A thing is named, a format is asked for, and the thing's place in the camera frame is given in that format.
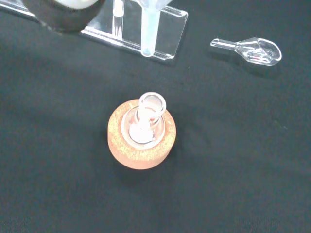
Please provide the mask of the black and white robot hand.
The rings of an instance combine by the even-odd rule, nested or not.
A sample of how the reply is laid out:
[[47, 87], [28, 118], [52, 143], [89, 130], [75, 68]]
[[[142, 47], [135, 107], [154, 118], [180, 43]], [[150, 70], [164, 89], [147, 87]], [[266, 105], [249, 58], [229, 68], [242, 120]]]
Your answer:
[[24, 0], [23, 5], [49, 29], [60, 33], [83, 30], [104, 5], [104, 0]]

